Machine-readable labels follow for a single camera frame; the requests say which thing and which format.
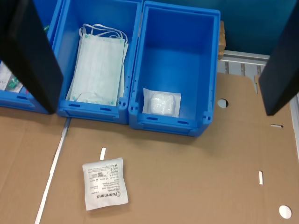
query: surgical mask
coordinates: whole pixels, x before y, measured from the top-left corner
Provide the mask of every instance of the surgical mask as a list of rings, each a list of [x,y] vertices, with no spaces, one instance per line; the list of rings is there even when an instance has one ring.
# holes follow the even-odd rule
[[[92,28],[91,34],[86,33],[85,26]],[[93,35],[94,29],[105,32]],[[81,38],[75,75],[67,99],[116,106],[117,99],[124,92],[123,63],[128,49],[127,36],[100,24],[84,24],[79,34]],[[106,34],[112,35],[109,38],[101,37]]]

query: sealed white packet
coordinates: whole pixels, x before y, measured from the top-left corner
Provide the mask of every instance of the sealed white packet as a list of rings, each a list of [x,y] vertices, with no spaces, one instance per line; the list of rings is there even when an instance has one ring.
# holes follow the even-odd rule
[[[143,89],[144,106],[142,113],[178,118],[181,94]]]
[[[86,210],[128,203],[122,158],[84,164]]]

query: cardboard surface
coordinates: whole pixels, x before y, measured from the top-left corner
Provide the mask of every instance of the cardboard surface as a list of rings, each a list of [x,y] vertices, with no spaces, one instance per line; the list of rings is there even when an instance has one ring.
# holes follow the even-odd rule
[[[124,160],[129,203],[86,211],[82,165],[102,147],[105,160]],[[298,167],[289,105],[266,117],[249,78],[218,74],[214,121],[199,138],[72,119],[41,224],[298,223]]]
[[[0,107],[0,223],[33,224],[65,118]]]
[[[220,22],[220,37],[219,37],[219,49],[218,49],[218,60],[222,59],[224,55],[224,49],[226,47],[225,42],[225,30],[224,30],[224,22]]]

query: hole in cardboard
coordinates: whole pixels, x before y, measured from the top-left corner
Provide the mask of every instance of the hole in cardboard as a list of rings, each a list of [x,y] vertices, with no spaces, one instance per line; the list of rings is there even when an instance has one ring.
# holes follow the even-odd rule
[[[284,127],[283,125],[275,125],[275,124],[271,124],[272,127]]]
[[[259,177],[259,180],[260,180],[260,184],[263,185],[263,172],[262,171],[258,172],[258,177]]]
[[[279,207],[279,213],[281,217],[285,219],[288,219],[292,216],[292,210],[286,205],[281,205]]]
[[[226,99],[220,99],[218,100],[218,106],[221,108],[227,108],[228,107],[228,101]]]

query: blue storage bin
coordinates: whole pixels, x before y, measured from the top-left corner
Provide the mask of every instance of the blue storage bin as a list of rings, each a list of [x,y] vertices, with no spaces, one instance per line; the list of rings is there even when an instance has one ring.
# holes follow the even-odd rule
[[[213,120],[220,12],[146,1],[129,103],[135,129],[199,136]],[[143,114],[143,89],[181,93],[179,118]]]
[[[63,0],[34,0],[33,2],[43,26],[50,26],[47,37],[50,45],[53,46]],[[23,87],[19,93],[0,90],[0,106],[48,113],[40,103],[27,92],[25,87]]]
[[[142,11],[141,2],[142,0],[65,0],[54,48],[64,76],[58,115],[128,124],[128,101]],[[125,91],[117,106],[65,100],[74,75],[80,38],[78,31],[83,23],[100,23],[121,30],[128,36],[128,52],[124,63]]]

